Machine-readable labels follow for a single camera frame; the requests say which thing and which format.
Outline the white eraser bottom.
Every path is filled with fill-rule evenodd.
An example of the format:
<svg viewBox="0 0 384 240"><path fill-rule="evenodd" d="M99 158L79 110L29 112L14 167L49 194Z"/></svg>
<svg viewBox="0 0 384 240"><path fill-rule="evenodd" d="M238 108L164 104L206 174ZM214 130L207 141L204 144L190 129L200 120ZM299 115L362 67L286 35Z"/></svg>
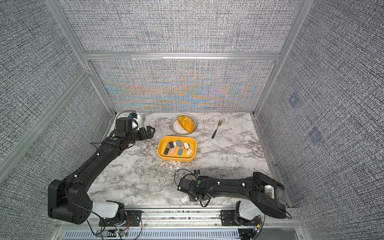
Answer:
<svg viewBox="0 0 384 240"><path fill-rule="evenodd" d="M184 203L188 202L189 199L190 199L189 196L185 196L185 197L183 197L183 198L181 199L181 202L184 204Z"/></svg>

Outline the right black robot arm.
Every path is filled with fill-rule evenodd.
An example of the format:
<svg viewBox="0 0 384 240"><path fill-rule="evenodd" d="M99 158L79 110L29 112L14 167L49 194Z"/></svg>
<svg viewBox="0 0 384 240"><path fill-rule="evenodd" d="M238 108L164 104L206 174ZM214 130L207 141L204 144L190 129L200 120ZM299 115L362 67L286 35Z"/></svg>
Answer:
<svg viewBox="0 0 384 240"><path fill-rule="evenodd" d="M202 176L195 170L180 179L177 189L187 194L191 202L209 203L218 197L239 198L250 201L269 217L292 218L286 205L278 199L278 194L285 193L284 185L260 172L243 179L217 179Z"/></svg>

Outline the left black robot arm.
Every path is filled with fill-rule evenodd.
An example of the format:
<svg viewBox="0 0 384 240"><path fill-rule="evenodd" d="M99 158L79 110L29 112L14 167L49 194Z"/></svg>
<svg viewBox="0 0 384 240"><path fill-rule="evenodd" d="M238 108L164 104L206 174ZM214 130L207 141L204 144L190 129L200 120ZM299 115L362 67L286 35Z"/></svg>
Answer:
<svg viewBox="0 0 384 240"><path fill-rule="evenodd" d="M106 226L126 220L125 205L116 201L94 202L88 190L100 173L136 142L152 139L156 129L140 127L137 114L116 119L115 129L97 147L93 155L63 180L48 186L48 216L80 225L97 218Z"/></svg>

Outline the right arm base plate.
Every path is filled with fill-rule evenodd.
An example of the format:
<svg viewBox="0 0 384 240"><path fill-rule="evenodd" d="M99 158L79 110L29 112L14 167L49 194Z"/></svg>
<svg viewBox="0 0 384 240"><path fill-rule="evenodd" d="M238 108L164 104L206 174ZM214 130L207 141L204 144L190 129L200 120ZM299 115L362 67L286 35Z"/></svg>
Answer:
<svg viewBox="0 0 384 240"><path fill-rule="evenodd" d="M219 219L222 221L222 226L261 226L262 219L257 216L252 220L244 219L236 210L221 210Z"/></svg>

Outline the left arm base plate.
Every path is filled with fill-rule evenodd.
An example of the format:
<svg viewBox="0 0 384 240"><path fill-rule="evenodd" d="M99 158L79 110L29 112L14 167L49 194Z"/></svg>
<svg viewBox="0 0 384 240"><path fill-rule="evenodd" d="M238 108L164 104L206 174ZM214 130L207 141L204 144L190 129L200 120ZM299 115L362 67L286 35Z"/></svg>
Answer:
<svg viewBox="0 0 384 240"><path fill-rule="evenodd" d="M126 210L126 216L121 220L119 218L104 219L99 221L100 227L139 227L141 225L141 210Z"/></svg>

